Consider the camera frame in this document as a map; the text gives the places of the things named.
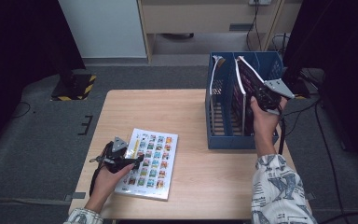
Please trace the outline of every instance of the wooden table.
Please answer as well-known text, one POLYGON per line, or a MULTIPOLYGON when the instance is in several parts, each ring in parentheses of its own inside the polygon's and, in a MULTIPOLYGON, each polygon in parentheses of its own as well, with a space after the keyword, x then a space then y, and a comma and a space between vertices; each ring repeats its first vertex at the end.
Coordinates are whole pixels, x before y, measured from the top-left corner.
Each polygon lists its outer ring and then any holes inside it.
MULTIPOLYGON (((71 212, 83 207, 97 157, 115 136, 129 141, 133 128, 179 135, 167 202, 112 194, 102 216, 112 219, 250 219, 254 150, 210 150, 205 90, 120 90, 107 94, 79 177, 71 212)), ((283 155, 295 168, 284 146, 283 155)))

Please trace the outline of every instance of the patterned sleeve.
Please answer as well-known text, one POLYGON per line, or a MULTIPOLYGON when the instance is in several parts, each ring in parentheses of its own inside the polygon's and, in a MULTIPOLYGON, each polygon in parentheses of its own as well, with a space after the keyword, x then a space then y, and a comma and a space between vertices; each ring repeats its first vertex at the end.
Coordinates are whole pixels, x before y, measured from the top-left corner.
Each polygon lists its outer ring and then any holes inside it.
POLYGON ((72 211, 66 222, 63 224, 103 224, 103 218, 86 208, 77 208, 72 211))
POLYGON ((258 158, 253 178, 253 223, 317 223, 306 205, 300 176, 281 155, 258 158))

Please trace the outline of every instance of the wall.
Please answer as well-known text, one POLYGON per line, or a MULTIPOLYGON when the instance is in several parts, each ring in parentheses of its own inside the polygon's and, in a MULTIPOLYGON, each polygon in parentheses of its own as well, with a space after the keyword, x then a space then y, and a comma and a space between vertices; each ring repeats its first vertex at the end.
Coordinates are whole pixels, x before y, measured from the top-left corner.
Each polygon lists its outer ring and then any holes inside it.
POLYGON ((82 58, 146 58, 136 0, 59 0, 82 58))

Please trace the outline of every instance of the black cable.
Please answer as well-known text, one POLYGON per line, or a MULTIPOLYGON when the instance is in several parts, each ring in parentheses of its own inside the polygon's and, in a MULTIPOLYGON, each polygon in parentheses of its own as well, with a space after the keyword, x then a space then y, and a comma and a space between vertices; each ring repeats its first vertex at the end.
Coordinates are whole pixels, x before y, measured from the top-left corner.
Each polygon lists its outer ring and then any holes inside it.
POLYGON ((342 201, 341 201, 341 193, 339 192, 339 187, 338 187, 338 182, 337 182, 337 174, 336 174, 336 168, 334 166, 334 163, 333 163, 333 159, 332 159, 332 156, 331 156, 331 152, 330 152, 330 149, 327 145, 327 141, 326 141, 326 138, 325 138, 325 135, 324 135, 324 130, 322 128, 322 124, 321 124, 321 121, 319 120, 319 115, 318 115, 318 104, 315 104, 315 117, 316 117, 316 121, 318 122, 318 127, 319 127, 319 131, 321 132, 321 135, 322 135, 322 138, 324 140, 324 146, 326 148, 326 152, 327 152, 327 155, 328 155, 328 158, 330 160, 330 165, 331 165, 331 170, 333 172, 333 178, 334 178, 334 183, 335 183, 335 187, 336 187, 336 194, 337 194, 337 198, 338 198, 338 205, 339 205, 339 209, 341 211, 341 215, 344 217, 345 219, 345 222, 347 224, 349 224, 350 222, 348 221, 347 217, 345 217, 345 212, 344 212, 344 207, 342 205, 342 201))
POLYGON ((286 51, 286 47, 284 46, 284 44, 282 44, 282 48, 278 49, 277 45, 275 44, 275 38, 276 37, 283 37, 282 42, 285 44, 286 43, 286 38, 290 39, 289 36, 285 35, 275 35, 274 37, 272 37, 272 44, 274 45, 275 51, 278 51, 280 53, 284 53, 286 51))
POLYGON ((300 110, 297 110, 297 111, 293 111, 293 112, 290 112, 290 113, 288 113, 288 114, 283 115, 283 116, 285 117, 285 116, 289 116, 289 115, 298 113, 298 114, 297 114, 297 117, 296 117, 296 120, 295 120, 295 124, 293 125, 292 130, 290 130, 290 132, 287 133, 285 136, 287 136, 287 135, 289 135, 290 133, 293 132, 293 130, 294 130, 295 127, 296 127, 298 118, 300 117, 301 113, 304 112, 304 111, 306 111, 306 110, 309 110, 309 109, 313 108, 313 107, 314 107, 316 104, 318 104, 321 100, 322 100, 322 99, 319 98, 317 101, 313 102, 311 105, 309 105, 309 106, 307 106, 307 107, 305 107, 305 108, 303 108, 303 109, 300 109, 300 110))
POLYGON ((24 112, 23 114, 21 114, 21 115, 11 117, 12 119, 20 118, 20 117, 22 117, 22 116, 28 114, 28 112, 30 112, 30 110, 31 110, 31 105, 30 105, 30 104, 28 104, 28 103, 26 103, 26 102, 23 102, 23 101, 19 102, 19 104, 28 105, 28 109, 27 109, 27 111, 25 111, 25 112, 24 112))
POLYGON ((313 88, 315 88, 316 91, 318 91, 322 87, 321 83, 319 83, 318 80, 316 80, 313 77, 307 76, 305 72, 302 70, 300 71, 299 76, 302 77, 304 80, 308 81, 310 85, 312 85, 313 88))
MULTIPOLYGON (((255 27, 255 32, 257 34, 257 38, 258 38, 258 45, 260 47, 260 50, 261 49, 261 40, 260 40, 260 35, 258 33, 258 30, 257 30, 257 13, 258 13, 258 0, 255 0, 255 17, 254 17, 254 20, 252 22, 252 28, 255 27)), ((251 50, 250 46, 249 46, 249 33, 250 33, 250 30, 249 32, 246 34, 246 45, 248 47, 248 50, 251 50)))

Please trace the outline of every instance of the blue basket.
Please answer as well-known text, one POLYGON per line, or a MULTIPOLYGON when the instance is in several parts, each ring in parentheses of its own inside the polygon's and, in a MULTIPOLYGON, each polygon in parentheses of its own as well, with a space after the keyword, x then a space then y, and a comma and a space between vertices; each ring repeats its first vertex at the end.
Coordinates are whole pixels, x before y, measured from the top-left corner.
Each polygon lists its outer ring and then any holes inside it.
MULTIPOLYGON (((243 58, 264 79, 272 80, 282 77, 282 60, 277 52, 212 52, 208 69, 208 84, 205 95, 205 113, 209 149, 255 149, 252 135, 241 134, 241 123, 233 116, 232 96, 234 89, 235 60, 243 58), (210 85, 213 74, 213 56, 221 56, 225 61, 213 75, 212 90, 210 85)), ((278 134, 273 136, 274 143, 278 134)))

